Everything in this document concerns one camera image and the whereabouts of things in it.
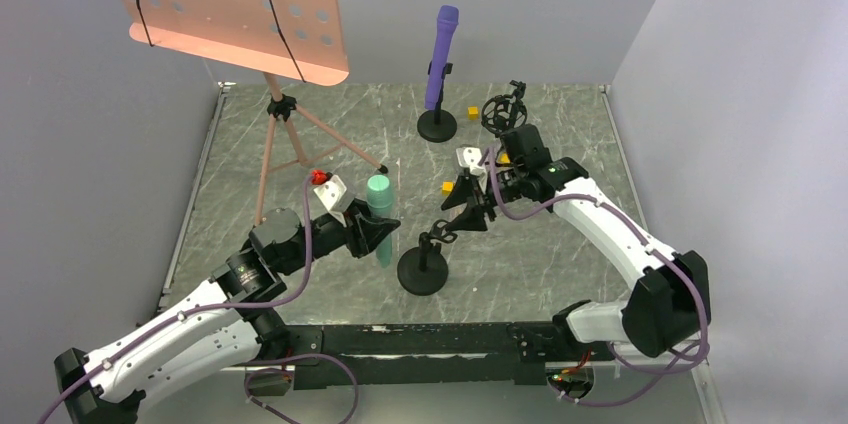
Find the black round-base clip stand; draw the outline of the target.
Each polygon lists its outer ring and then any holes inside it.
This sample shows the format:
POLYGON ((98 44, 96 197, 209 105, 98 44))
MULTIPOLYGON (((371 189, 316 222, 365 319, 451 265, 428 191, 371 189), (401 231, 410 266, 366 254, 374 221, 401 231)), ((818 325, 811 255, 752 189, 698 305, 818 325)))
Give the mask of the black round-base clip stand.
POLYGON ((418 237, 418 244, 408 249, 397 264, 400 285, 415 296, 430 296, 447 282, 449 267, 441 253, 443 244, 454 242, 457 235, 448 229, 449 222, 439 219, 418 237))

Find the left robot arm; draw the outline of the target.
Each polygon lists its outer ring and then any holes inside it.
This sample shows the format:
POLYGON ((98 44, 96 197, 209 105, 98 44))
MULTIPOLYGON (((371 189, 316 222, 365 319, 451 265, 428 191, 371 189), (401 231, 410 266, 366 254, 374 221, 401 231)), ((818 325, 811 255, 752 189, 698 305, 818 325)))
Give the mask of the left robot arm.
POLYGON ((111 344, 60 354, 59 402, 74 423, 134 423, 147 407, 224 368, 291 357, 304 346, 276 310, 295 298, 283 276, 309 273, 340 248, 362 258, 400 225, 360 199, 340 217, 268 212, 240 251, 170 309, 111 344))

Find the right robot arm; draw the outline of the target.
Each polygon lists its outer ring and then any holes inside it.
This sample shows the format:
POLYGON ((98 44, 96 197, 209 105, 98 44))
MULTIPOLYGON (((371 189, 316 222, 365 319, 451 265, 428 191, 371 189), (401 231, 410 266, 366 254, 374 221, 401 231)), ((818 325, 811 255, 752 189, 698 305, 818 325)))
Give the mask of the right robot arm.
POLYGON ((694 335, 707 337, 711 310, 705 260, 651 236, 574 159, 553 159, 535 126, 512 129, 487 150, 460 147, 454 162, 457 179, 442 207, 463 211, 442 224, 444 237, 484 232, 498 214, 520 221, 546 211, 578 230, 628 285, 624 300, 584 300, 557 313, 552 327, 564 342, 583 347, 629 343, 656 358, 694 335))

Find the mint green microphone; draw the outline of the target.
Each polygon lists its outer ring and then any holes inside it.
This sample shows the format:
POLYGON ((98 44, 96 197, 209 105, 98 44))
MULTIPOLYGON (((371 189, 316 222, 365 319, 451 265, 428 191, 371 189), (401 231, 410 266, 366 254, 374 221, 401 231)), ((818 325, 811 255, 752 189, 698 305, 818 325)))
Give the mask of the mint green microphone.
MULTIPOLYGON (((373 175, 366 183, 366 202, 373 216, 392 217, 395 194, 390 179, 386 175, 373 175)), ((392 236, 388 235, 377 246, 375 256, 382 268, 392 264, 392 236)))

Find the black round-base clamp stand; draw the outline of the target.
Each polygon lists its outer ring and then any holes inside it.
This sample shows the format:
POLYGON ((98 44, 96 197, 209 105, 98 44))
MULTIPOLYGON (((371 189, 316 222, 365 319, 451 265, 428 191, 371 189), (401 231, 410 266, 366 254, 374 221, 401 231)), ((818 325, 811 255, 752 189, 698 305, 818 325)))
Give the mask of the black round-base clamp stand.
POLYGON ((433 110, 426 110, 417 120, 417 131, 428 142, 443 143, 452 139, 457 132, 454 116, 442 108, 444 99, 444 80, 452 73, 453 64, 447 62, 442 71, 440 92, 433 110))

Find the purple microphone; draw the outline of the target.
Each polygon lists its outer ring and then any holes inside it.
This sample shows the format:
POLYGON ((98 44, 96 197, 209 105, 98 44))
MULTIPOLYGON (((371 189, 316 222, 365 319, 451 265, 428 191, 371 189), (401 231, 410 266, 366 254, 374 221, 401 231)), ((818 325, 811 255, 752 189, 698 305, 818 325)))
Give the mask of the purple microphone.
POLYGON ((436 38, 428 71, 428 82, 425 94, 425 109, 434 110, 437 107, 443 86, 445 67, 453 35, 459 24, 459 9, 451 5, 443 5, 436 20, 436 38))

